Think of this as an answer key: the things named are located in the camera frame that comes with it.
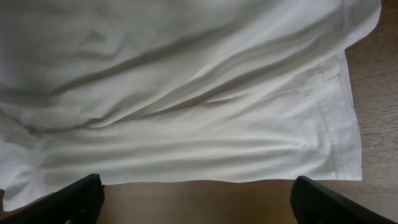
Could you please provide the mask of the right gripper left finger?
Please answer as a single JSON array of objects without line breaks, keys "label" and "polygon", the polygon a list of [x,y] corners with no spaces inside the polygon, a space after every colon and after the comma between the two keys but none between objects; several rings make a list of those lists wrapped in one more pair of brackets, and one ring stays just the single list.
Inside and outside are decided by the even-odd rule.
[{"label": "right gripper left finger", "polygon": [[90,174],[23,208],[10,212],[1,224],[96,224],[104,204],[104,185]]}]

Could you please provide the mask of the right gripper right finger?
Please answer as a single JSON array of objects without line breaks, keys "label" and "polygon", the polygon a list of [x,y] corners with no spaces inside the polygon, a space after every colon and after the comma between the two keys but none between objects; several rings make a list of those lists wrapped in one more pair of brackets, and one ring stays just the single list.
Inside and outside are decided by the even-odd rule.
[{"label": "right gripper right finger", "polygon": [[306,176],[295,179],[290,206],[298,224],[397,224]]}]

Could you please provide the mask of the white t-shirt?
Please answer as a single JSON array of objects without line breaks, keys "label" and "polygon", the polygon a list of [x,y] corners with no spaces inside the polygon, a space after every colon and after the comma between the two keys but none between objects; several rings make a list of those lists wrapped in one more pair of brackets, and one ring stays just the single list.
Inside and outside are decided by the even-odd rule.
[{"label": "white t-shirt", "polygon": [[1,2],[1,188],[361,180],[345,50],[380,1]]}]

